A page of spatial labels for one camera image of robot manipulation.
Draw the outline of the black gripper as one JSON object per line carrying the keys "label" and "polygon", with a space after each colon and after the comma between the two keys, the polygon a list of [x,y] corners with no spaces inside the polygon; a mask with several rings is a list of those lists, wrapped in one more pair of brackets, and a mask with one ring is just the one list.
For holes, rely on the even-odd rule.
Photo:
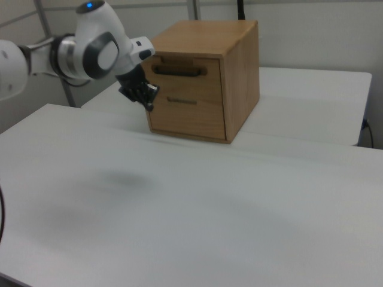
{"label": "black gripper", "polygon": [[156,96],[160,87],[148,83],[141,65],[135,66],[130,72],[115,76],[121,87],[119,92],[131,102],[142,103],[145,110],[152,112],[153,100],[149,96]]}

